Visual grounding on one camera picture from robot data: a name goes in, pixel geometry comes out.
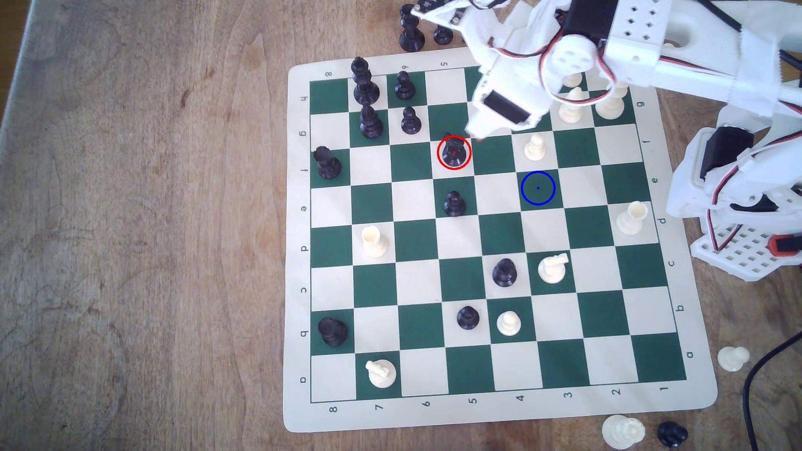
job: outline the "wood grain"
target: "wood grain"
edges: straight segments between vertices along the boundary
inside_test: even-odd
[[[605,448],[602,416],[283,427],[287,71],[398,53],[398,7],[37,0],[0,134],[0,450]],[[660,101],[676,165],[720,105]],[[748,369],[802,328],[798,269],[694,271],[711,352],[746,346]],[[802,449],[800,368],[795,346],[755,379],[764,449]],[[685,450],[746,449],[746,372],[716,368],[710,408],[638,414],[632,449],[669,419]]]

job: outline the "black pawn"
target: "black pawn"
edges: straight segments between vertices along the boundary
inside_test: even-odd
[[[398,83],[395,85],[395,96],[401,100],[411,99],[415,95],[415,85],[409,81],[409,73],[401,71],[396,79]]]
[[[688,439],[688,430],[673,421],[666,421],[657,427],[657,438],[669,448],[676,448]]]
[[[509,258],[502,258],[493,268],[493,282],[498,286],[511,286],[517,278],[518,270]]]
[[[460,196],[459,191],[451,191],[446,195],[443,202],[443,210],[450,217],[458,217],[465,214],[465,199]]]
[[[403,109],[401,130],[408,135],[414,135],[420,132],[420,118],[415,115],[415,109],[413,107],[406,107]]]
[[[367,61],[361,56],[354,58],[351,63],[351,71],[354,72],[354,100],[360,105],[372,105],[379,99],[379,85],[372,82],[373,75],[367,66]]]
[[[329,179],[340,175],[342,165],[336,156],[326,146],[320,146],[312,152],[315,162],[318,163],[318,174],[320,177]]]
[[[450,44],[451,41],[454,39],[454,31],[451,28],[446,28],[445,26],[438,25],[435,28],[435,34],[433,36],[436,43],[441,46],[446,44]]]
[[[465,306],[456,313],[456,323],[466,331],[470,331],[479,324],[479,312],[471,306]]]
[[[384,124],[370,105],[362,106],[362,115],[359,117],[359,131],[362,136],[373,139],[378,138],[384,131]]]
[[[318,332],[323,342],[329,346],[339,346],[348,338],[348,326],[328,316],[318,322]]]

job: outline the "black cable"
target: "black cable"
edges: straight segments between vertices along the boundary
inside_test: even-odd
[[[762,359],[758,360],[757,364],[752,367],[752,370],[749,371],[747,374],[747,379],[743,382],[743,422],[746,423],[747,426],[747,435],[749,436],[749,445],[752,448],[752,451],[759,451],[757,449],[757,438],[755,437],[755,429],[752,427],[751,423],[751,414],[749,413],[749,386],[751,385],[752,379],[755,379],[755,375],[758,371],[769,361],[772,357],[780,354],[782,351],[785,351],[786,348],[791,346],[792,344],[796,343],[802,339],[802,331],[800,333],[794,335],[790,339],[786,340],[785,343],[781,344],[778,347],[770,350],[768,354],[763,356]]]

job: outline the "white pawn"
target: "white pawn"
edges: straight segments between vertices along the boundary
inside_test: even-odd
[[[649,214],[649,207],[643,202],[635,201],[626,206],[615,218],[615,225],[621,233],[635,235],[643,228],[643,219]]]
[[[365,363],[367,377],[371,384],[379,388],[390,387],[395,382],[395,365],[389,360],[370,360]]]
[[[375,225],[362,229],[362,249],[368,257],[379,258],[387,252],[390,243]]]
[[[511,337],[520,331],[520,317],[514,311],[506,311],[499,315],[496,327],[501,334]]]
[[[568,100],[581,100],[582,89],[580,87],[575,87],[571,91],[568,91],[565,98]],[[582,119],[582,107],[577,105],[560,104],[560,109],[557,113],[560,115],[560,119],[566,124],[575,124]]]
[[[524,155],[532,161],[538,161],[541,160],[545,154],[545,140],[540,133],[535,133],[524,146]]]
[[[749,351],[745,347],[722,347],[719,351],[719,365],[729,372],[736,372],[749,361]]]
[[[604,424],[601,425],[601,436],[611,448],[627,449],[643,440],[643,437],[646,436],[646,428],[635,418],[613,415],[604,420]]]
[[[541,276],[544,282],[558,283],[565,277],[567,262],[568,254],[565,252],[553,257],[546,257],[537,264],[537,275]]]

